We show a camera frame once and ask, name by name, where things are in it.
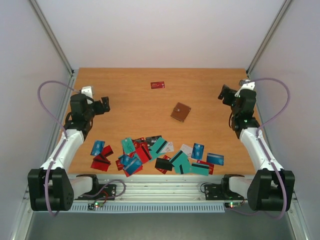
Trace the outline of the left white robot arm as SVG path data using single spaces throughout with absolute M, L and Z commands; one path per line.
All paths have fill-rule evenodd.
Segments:
M 56 148 L 40 168 L 31 169 L 27 175 L 30 206 L 35 212 L 68 211 L 80 196 L 96 199 L 101 193 L 95 174 L 80 174 L 70 179 L 67 172 L 92 129 L 94 117 L 110 111 L 109 98 L 93 100 L 77 93 L 70 98 L 70 109 Z

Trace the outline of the brown leather card holder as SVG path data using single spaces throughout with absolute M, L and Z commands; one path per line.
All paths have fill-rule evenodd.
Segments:
M 173 108 L 173 111 L 170 116 L 175 120 L 184 122 L 188 114 L 190 113 L 190 111 L 191 111 L 191 108 L 189 106 L 181 102 L 178 102 Z

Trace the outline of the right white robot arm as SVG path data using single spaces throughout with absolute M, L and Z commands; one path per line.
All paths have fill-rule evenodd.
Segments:
M 225 198 L 244 197 L 253 211 L 286 212 L 294 192 L 295 175 L 273 156 L 253 116 L 257 93 L 253 83 L 239 90 L 223 85 L 218 99 L 231 108 L 231 128 L 245 146 L 256 173 L 252 180 L 240 174 L 226 174 L 220 191 Z

